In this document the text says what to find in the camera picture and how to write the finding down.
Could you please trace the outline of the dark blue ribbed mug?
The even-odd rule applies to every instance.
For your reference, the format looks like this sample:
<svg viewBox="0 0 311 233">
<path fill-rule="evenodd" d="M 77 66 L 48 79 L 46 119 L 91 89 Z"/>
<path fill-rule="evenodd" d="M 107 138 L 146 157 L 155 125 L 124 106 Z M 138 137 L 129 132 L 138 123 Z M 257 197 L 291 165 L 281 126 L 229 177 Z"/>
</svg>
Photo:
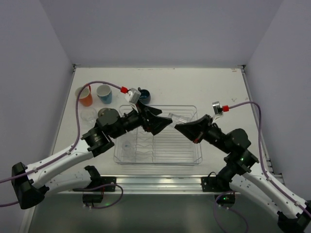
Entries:
<svg viewBox="0 0 311 233">
<path fill-rule="evenodd" d="M 138 91 L 140 92 L 139 100 L 144 104 L 149 104 L 151 101 L 151 94 L 147 89 L 141 89 L 138 88 Z"/>
</svg>

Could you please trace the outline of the brown steel tumbler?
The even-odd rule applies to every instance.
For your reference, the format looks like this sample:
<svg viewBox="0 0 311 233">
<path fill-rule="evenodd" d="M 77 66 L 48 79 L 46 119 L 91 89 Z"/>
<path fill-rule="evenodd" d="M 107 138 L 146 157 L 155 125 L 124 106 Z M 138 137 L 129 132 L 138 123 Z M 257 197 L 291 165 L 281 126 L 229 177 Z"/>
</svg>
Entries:
<svg viewBox="0 0 311 233">
<path fill-rule="evenodd" d="M 105 115 L 108 113 L 109 110 L 110 110 L 109 108 L 102 108 L 102 109 L 100 109 L 100 110 L 98 111 L 98 117 L 103 117 L 103 116 L 105 116 Z"/>
</svg>

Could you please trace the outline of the light blue floral mug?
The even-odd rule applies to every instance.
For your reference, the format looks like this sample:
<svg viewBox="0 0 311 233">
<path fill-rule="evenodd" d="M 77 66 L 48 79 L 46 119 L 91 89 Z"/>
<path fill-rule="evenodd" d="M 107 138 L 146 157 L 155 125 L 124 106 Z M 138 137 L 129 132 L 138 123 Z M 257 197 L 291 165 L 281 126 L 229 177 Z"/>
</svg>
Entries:
<svg viewBox="0 0 311 233">
<path fill-rule="evenodd" d="M 103 104 L 110 104 L 112 102 L 112 91 L 108 85 L 102 84 L 98 86 L 96 94 Z"/>
</svg>

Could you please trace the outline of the large clear glass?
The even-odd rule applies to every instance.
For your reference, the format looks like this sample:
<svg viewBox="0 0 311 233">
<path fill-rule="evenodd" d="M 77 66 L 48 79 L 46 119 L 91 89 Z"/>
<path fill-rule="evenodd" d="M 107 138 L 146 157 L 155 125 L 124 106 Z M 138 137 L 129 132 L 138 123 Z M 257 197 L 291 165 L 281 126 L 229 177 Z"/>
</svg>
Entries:
<svg viewBox="0 0 311 233">
<path fill-rule="evenodd" d="M 97 112 L 94 108 L 84 109 L 80 113 L 82 122 L 88 125 L 94 125 L 97 119 Z"/>
</svg>

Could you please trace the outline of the orange ceramic mug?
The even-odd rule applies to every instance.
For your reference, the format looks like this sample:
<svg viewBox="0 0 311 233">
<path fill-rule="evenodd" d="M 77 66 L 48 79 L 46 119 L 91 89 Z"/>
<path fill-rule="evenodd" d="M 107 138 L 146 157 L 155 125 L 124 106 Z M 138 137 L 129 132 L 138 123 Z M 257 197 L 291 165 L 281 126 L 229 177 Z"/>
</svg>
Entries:
<svg viewBox="0 0 311 233">
<path fill-rule="evenodd" d="M 83 105 L 84 107 L 90 107 L 93 104 L 93 98 L 91 94 L 90 85 L 88 85 L 84 89 L 82 89 L 82 87 L 77 88 L 75 90 L 75 96 L 78 97 L 79 93 L 80 93 L 79 103 Z"/>
</svg>

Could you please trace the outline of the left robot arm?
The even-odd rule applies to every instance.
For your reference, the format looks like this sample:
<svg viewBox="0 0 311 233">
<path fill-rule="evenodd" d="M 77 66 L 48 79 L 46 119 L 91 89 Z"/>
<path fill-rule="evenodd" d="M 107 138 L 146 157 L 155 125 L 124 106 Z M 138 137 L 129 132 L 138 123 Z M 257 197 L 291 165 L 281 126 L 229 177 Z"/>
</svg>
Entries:
<svg viewBox="0 0 311 233">
<path fill-rule="evenodd" d="M 161 114 L 160 109 L 141 102 L 123 116 L 115 109 L 103 108 L 99 111 L 94 127 L 87 133 L 78 135 L 73 145 L 33 164 L 15 164 L 12 167 L 11 184 L 20 208 L 34 207 L 47 195 L 67 190 L 90 192 L 116 186 L 116 183 L 104 183 L 95 166 L 86 166 L 69 175 L 65 171 L 107 152 L 115 145 L 113 139 L 139 127 L 157 135 L 173 122 L 171 118 Z"/>
</svg>

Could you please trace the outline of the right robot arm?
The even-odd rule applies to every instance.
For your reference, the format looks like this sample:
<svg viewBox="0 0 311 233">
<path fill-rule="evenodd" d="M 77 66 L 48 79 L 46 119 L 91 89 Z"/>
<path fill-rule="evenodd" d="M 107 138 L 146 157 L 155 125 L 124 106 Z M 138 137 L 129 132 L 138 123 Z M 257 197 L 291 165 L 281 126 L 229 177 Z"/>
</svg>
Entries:
<svg viewBox="0 0 311 233">
<path fill-rule="evenodd" d="M 311 222 L 311 203 L 291 192 L 261 166 L 248 150 L 251 142 L 243 129 L 225 134 L 209 115 L 177 124 L 175 129 L 195 144 L 205 140 L 226 154 L 226 165 L 216 175 L 220 188 L 237 191 L 265 209 L 284 233 L 304 232 Z"/>
</svg>

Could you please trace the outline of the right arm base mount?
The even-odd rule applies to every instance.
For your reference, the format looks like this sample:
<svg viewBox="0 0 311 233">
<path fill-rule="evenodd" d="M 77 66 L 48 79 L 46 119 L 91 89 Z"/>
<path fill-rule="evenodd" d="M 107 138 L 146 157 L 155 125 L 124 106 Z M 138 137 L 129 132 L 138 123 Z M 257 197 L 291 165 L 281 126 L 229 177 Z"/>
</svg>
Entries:
<svg viewBox="0 0 311 233">
<path fill-rule="evenodd" d="M 217 175 L 214 171 L 210 172 L 207 176 L 201 177 L 201 187 L 203 192 L 214 192 L 215 200 L 221 207 L 233 207 L 236 201 L 235 192 L 229 188 L 227 184 L 222 185 L 217 180 Z"/>
</svg>

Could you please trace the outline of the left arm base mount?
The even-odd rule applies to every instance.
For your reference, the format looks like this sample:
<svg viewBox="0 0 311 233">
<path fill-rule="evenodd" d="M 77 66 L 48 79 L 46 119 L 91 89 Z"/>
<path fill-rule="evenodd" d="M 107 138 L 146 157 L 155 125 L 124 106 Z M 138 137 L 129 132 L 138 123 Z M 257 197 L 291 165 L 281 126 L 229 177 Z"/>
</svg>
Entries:
<svg viewBox="0 0 311 233">
<path fill-rule="evenodd" d="M 100 192 L 100 194 L 91 195 L 91 194 L 83 194 L 82 201 L 85 206 L 89 209 L 105 209 L 117 204 L 123 197 L 123 188 L 116 184 L 116 177 L 102 177 L 95 166 L 86 166 L 84 168 L 90 175 L 90 184 L 84 188 L 75 188 L 74 192 Z M 115 187 L 121 189 L 120 197 L 114 201 L 112 204 L 108 204 L 106 206 L 95 206 L 95 203 L 101 203 L 104 199 L 105 191 L 115 191 Z"/>
</svg>

